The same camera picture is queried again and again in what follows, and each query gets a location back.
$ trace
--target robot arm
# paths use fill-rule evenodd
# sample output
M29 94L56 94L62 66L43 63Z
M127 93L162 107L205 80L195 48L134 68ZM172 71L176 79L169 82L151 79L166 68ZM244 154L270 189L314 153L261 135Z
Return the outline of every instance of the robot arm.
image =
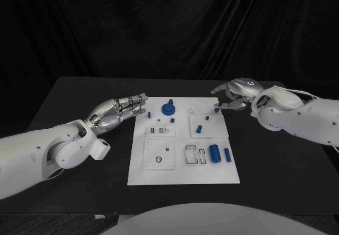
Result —
M84 121L0 139L0 199L48 180L58 170L78 166L89 155L102 160L110 145L97 136L146 112L146 100L146 94L111 99Z
M271 131L286 130L291 135L316 143L339 146L339 101L320 99L306 92L278 86L264 89L250 78L237 78L212 90L231 94L231 103L215 104L222 109L241 110L251 104L251 116ZM291 92L303 93L312 98L303 102Z

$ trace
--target robotic hand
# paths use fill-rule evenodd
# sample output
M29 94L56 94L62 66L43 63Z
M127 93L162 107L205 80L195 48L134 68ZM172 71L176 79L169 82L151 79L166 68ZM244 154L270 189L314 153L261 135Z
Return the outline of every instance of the robotic hand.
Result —
M97 136L146 112L146 94L111 99L87 119L0 139L0 199L14 195L87 159L102 160L110 145Z
M251 104L251 116L271 131L286 130L316 143L339 146L339 101L320 99L310 93L273 86L264 89L250 78L237 78L211 93L226 92L229 103L215 108L242 110ZM303 101L294 93L312 96Z

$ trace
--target black backdrop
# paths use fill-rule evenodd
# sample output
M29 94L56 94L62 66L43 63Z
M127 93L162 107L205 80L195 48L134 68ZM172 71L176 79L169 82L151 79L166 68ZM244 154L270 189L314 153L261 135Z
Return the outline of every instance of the black backdrop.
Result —
M59 76L278 80L339 99L339 2L1 1L1 136Z

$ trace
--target table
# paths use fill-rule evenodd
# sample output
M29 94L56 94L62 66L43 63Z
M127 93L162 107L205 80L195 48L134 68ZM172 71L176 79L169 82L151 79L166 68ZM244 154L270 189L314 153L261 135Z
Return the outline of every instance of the table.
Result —
M225 81L61 77L29 131L84 119L111 98L211 97ZM264 87L278 82L261 82ZM226 102L222 93L221 102ZM198 202L228 203L274 213L339 213L339 174L319 144L267 130L242 111L222 111L239 184L127 186L134 119L101 138L111 145L102 161L88 157L53 180L0 200L0 213L138 214Z

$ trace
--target peg board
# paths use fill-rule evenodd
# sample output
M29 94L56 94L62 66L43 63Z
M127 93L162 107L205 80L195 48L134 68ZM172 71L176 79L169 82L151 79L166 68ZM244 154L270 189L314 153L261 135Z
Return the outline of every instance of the peg board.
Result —
M173 100L175 114L166 116L162 112L162 106ZM215 97L150 97L144 108L147 112L136 117L133 151L130 162L130 173L127 185L182 185L182 184L238 184L238 171L232 149L228 140L228 131L221 111L215 113L214 104L219 103ZM202 136L195 135L195 125L202 122ZM149 126L175 125L175 136L147 135ZM156 149L144 149L146 141L167 140L173 143L173 168L157 167L157 169L144 169L144 157L149 163L149 151L162 155L163 146L153 144ZM209 155L209 146L219 146L221 162L212 163ZM199 149L205 149L206 165L186 165L185 146L195 145L199 155ZM232 162L226 162L224 149L229 149Z

